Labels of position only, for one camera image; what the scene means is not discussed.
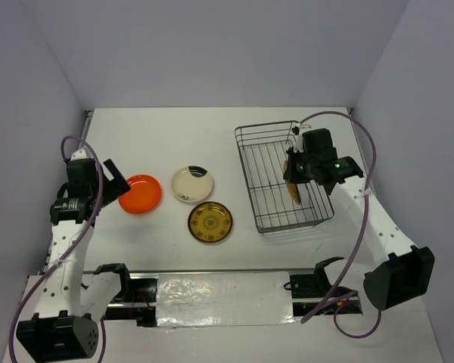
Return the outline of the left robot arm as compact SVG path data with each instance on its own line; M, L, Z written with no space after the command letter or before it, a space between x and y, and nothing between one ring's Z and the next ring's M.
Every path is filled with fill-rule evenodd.
M114 299L130 298L133 282L123 263L100 265L88 284L82 275L98 212L129 191L112 160L91 157L66 163L67 182L50 207L51 260L42 276L32 317L14 335L35 362L91 358L98 349L101 318Z

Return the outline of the orange plate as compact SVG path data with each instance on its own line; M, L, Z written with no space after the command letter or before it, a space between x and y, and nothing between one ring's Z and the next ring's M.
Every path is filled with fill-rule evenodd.
M151 175L134 175L127 179L130 190L118 198L121 208L130 214L151 212L162 197L160 183Z

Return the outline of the mustard plate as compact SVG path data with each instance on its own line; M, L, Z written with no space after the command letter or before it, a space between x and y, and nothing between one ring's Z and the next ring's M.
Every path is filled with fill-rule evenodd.
M207 201L198 204L189 214L189 233L204 244L217 244L225 240L234 226L230 210L221 203Z
M299 192L299 189L297 187L296 184L288 181L288 179L286 177L283 177L284 181L285 181L285 184L287 186L287 189L288 189L288 193L290 194L292 200L297 204L297 205L300 205L301 204L301 196L300 196L300 192Z

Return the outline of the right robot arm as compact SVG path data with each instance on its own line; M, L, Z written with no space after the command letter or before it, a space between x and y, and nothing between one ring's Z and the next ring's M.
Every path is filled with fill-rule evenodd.
M372 193L368 177L352 157L339 157L327 129L292 129L296 141L286 151L283 179L295 203L300 186L315 182L360 226L362 242L375 263L363 278L369 302L384 311L426 294L435 263L428 247L417 247L395 225Z

